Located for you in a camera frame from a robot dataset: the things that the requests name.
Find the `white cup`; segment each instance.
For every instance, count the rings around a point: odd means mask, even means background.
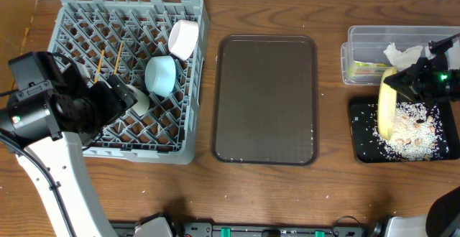
[[[179,20],[172,27],[167,48],[181,60],[187,60],[192,55],[198,41],[198,23]]]
[[[150,101],[149,97],[145,95],[145,93],[141,92],[138,88],[135,88],[133,85],[127,85],[129,89],[134,94],[134,97],[137,99],[136,104],[132,106],[131,108],[134,110],[134,112],[137,113],[138,116],[143,116],[150,107]]]
[[[150,93],[167,97],[173,91],[175,63],[171,56],[152,57],[145,68],[145,86]]]

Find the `plastic tray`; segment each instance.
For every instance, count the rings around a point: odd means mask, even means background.
[[[218,56],[215,158],[314,163],[319,133],[315,42],[304,36],[229,36]]]
[[[177,20],[200,26],[198,44],[185,62],[175,60],[177,77],[167,98],[150,94],[142,117],[133,110],[103,130],[89,157],[132,162],[187,164],[195,154],[201,68],[206,56],[209,18],[203,0],[61,0],[48,51],[61,52],[85,66],[93,84],[105,48],[100,80],[114,71],[121,41],[119,74],[126,83],[145,90],[144,69],[151,57],[169,55],[167,41]],[[61,69],[66,65],[58,61]]]
[[[378,97],[355,97],[349,103],[349,115],[351,125],[351,137],[356,158],[365,163],[375,162],[404,162],[404,157],[388,160],[383,145],[378,144],[377,136],[373,129],[377,126],[377,103]],[[434,152],[430,160],[450,160],[460,158],[460,141],[457,127],[449,102],[436,103],[437,110],[432,111],[432,105],[425,103],[428,115],[439,112],[443,131],[437,132],[442,140],[438,141],[438,151]]]
[[[353,75],[354,61],[383,63],[391,66],[384,50],[394,42],[399,51],[428,46],[430,40],[442,40],[460,32],[460,27],[433,26],[353,26],[348,42],[341,46],[342,79],[347,85],[380,85],[380,75]]]

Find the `plastic container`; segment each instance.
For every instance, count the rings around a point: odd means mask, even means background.
[[[460,32],[460,27],[433,26],[353,26],[348,42],[341,46],[342,79],[347,85],[380,85],[383,71],[391,66],[384,50],[394,42],[399,51],[409,47],[428,46],[428,42],[442,40]],[[359,67],[357,62],[377,65]]]
[[[173,92],[162,98],[149,94],[149,110],[132,109],[103,130],[103,137],[84,152],[89,157],[132,162],[187,164],[195,155],[201,68],[206,56],[209,18],[203,0],[61,0],[48,51],[61,52],[83,64],[91,74],[105,48],[99,80],[114,71],[121,41],[118,72],[125,83],[145,90],[144,73],[150,58],[169,55],[167,42],[181,19],[199,24],[198,44],[185,62],[175,60]],[[66,64],[58,60],[64,69]]]

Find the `wooden table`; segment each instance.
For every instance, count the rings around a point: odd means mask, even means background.
[[[182,220],[331,225],[342,215],[423,215],[460,185],[460,161],[362,164],[354,159],[347,103],[377,94],[342,83],[340,46],[359,24],[460,25],[460,0],[204,0],[211,18],[195,159],[188,165],[87,158],[110,220],[168,211]],[[27,51],[46,50],[59,0],[39,0]],[[230,34],[308,35],[318,45],[320,152],[311,167],[217,162],[209,150],[219,42]],[[454,105],[456,121],[460,105]],[[0,150],[0,236],[52,236],[34,185]]]

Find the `rice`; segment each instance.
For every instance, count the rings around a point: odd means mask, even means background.
[[[382,138],[374,127],[373,135],[384,145],[387,159],[403,157],[410,161],[431,159],[436,153],[436,135],[441,129],[439,110],[434,106],[431,115],[422,103],[398,103],[393,119],[393,135],[390,140]]]

